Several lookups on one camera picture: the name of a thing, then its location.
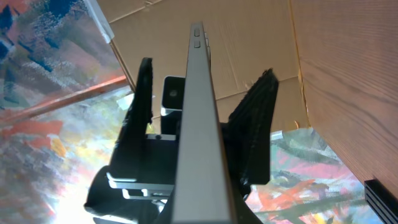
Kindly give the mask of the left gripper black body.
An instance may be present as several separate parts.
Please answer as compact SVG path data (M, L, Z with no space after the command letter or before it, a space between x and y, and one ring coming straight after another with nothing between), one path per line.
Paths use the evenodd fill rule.
M112 179L109 164L104 166L90 186L84 209L101 219L114 217L138 223L172 223L179 141L180 133L146 134L137 180ZM258 223L246 199L233 187L230 176L229 181L236 223Z

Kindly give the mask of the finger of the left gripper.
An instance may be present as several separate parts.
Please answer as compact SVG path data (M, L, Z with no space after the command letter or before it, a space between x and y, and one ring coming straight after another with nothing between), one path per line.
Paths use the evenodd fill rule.
M109 174L115 180L137 180L145 149L146 129L152 119L152 59L141 61L134 99L123 120L109 163Z
M273 69L265 70L227 123L221 123L229 176L243 199L252 185L270 181L271 126L279 88Z

